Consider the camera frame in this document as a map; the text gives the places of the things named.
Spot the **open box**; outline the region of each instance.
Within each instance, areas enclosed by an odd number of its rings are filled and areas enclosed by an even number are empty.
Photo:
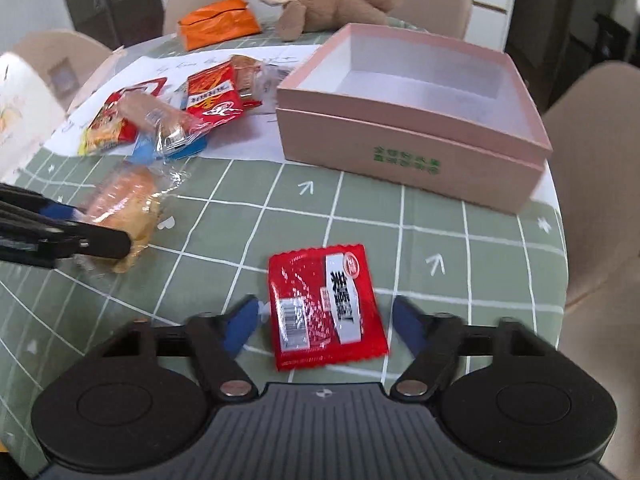
[[[278,87],[290,160],[517,213],[552,149],[511,58],[350,24]]]

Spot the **snack packet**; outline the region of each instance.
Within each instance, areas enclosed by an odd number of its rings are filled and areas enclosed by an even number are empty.
[[[207,130],[239,117],[244,108],[234,82],[234,68],[228,61],[190,75],[186,111],[205,123]]]
[[[117,273],[129,270],[149,245],[162,202],[184,177],[162,163],[145,166],[127,161],[110,173],[81,208],[78,220],[126,232],[131,238],[131,251],[117,261],[85,256],[83,266],[95,269],[97,264]]]
[[[276,254],[268,280],[278,370],[388,354],[362,245]]]
[[[116,113],[140,130],[155,133],[156,151],[162,155],[180,150],[209,131],[207,123],[142,92],[123,96],[116,104]]]
[[[249,56],[233,54],[229,63],[236,74],[236,89],[242,99],[242,108],[249,110],[262,105],[258,94],[260,92],[260,74],[262,62]]]
[[[256,114],[274,114],[278,105],[278,85],[295,69],[292,64],[266,63],[261,67],[257,77],[257,91],[255,95],[262,105],[252,112]]]
[[[141,91],[157,96],[165,83],[165,77],[151,79],[111,94],[91,124],[82,132],[78,155],[93,155],[118,144],[136,140],[138,129],[134,124],[117,115],[115,104],[124,94],[131,91]]]

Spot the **red spicy snack bag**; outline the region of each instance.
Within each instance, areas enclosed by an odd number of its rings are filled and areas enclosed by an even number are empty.
[[[166,83],[166,78],[151,79],[137,85],[122,88],[111,94],[91,124],[82,132],[78,155],[91,155],[114,148],[118,144],[136,140],[138,128],[135,124],[119,117],[115,104],[127,92],[138,90],[157,96]]]
[[[187,112],[209,131],[242,115],[242,99],[234,85],[231,63],[224,62],[187,78]]]
[[[388,354],[362,245],[272,256],[269,293],[278,370]]]

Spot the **green checkered tablecloth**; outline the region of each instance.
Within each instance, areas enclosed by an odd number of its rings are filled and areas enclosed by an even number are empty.
[[[387,18],[388,24],[391,27],[397,28],[409,28],[411,30],[421,30],[424,31],[423,28],[415,27],[411,23],[404,22],[402,20],[398,20],[397,18]],[[248,48],[251,46],[278,46],[284,44],[298,44],[298,45],[308,45],[308,44],[323,44],[326,40],[328,40],[333,32],[305,32],[298,38],[295,42],[285,42],[282,41],[278,34],[276,33],[275,26],[273,23],[263,23],[262,24],[262,32],[260,34],[254,34],[252,36],[247,36],[246,38],[240,38],[238,40],[225,41],[223,43],[218,43],[212,46],[205,46],[203,48],[197,50],[191,50],[188,54],[192,54],[193,52],[202,52],[208,50],[221,50],[224,48]],[[168,38],[162,45],[159,45],[147,52],[145,55],[149,57],[169,57],[169,56],[182,56],[183,54],[187,54],[187,51],[184,49],[184,45],[182,44],[182,40],[178,37],[172,36]]]
[[[42,149],[16,184],[79,205],[121,160]],[[268,301],[266,267],[274,253],[363,243],[390,355],[279,373],[262,326],[238,357],[260,387],[381,381],[388,388],[412,360],[390,324],[396,294],[425,312],[451,312],[473,324],[516,317],[557,342],[567,266],[560,217],[549,205],[530,202],[519,216],[507,216],[294,163],[194,158],[184,169],[191,178],[166,202],[164,218],[173,217],[174,226],[162,224],[127,274],[96,279],[71,261],[56,270],[0,264],[0,440],[30,474],[45,463],[30,424],[43,388],[127,321],[179,324],[200,312],[224,312],[245,294]],[[313,194],[301,192],[309,181]],[[470,358],[461,373],[486,362]],[[181,358],[162,364],[189,373]]]

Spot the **brown plush toy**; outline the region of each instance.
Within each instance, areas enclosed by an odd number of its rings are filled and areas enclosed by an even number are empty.
[[[284,6],[276,31],[284,41],[303,32],[336,30],[347,23],[386,25],[386,14],[402,0],[261,0]]]

